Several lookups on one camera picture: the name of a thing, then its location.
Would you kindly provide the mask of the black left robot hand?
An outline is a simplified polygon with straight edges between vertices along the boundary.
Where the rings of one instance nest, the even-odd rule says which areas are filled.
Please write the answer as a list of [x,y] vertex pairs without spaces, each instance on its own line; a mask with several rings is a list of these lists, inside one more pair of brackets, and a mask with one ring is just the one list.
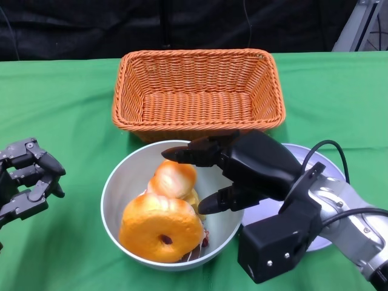
[[65,169],[35,138],[1,150],[1,226],[25,220],[48,208],[47,198],[63,198],[59,180]]

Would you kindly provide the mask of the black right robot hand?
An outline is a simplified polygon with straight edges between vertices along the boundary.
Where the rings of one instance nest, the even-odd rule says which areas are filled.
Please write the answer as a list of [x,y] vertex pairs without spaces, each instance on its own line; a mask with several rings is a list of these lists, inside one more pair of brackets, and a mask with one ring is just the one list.
[[258,130],[206,136],[163,151],[165,159],[197,167],[218,166],[232,185],[204,198],[198,212],[233,212],[271,198],[285,200],[301,175],[301,164],[281,143]]

